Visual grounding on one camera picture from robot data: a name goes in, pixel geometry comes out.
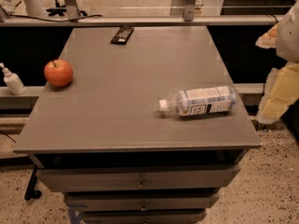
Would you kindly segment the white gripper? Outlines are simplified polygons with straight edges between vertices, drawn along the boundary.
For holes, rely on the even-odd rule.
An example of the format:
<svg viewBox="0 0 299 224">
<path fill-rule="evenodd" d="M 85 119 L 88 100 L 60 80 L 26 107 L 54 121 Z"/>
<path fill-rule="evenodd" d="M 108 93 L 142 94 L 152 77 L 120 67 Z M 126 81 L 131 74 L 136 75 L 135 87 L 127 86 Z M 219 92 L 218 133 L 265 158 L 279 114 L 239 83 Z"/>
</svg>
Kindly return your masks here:
<svg viewBox="0 0 299 224">
<path fill-rule="evenodd" d="M 258 107 L 256 120 L 272 124 L 299 99 L 299 1 L 255 45 L 262 49 L 276 48 L 277 56 L 288 61 L 281 69 L 271 69 Z"/>
</svg>

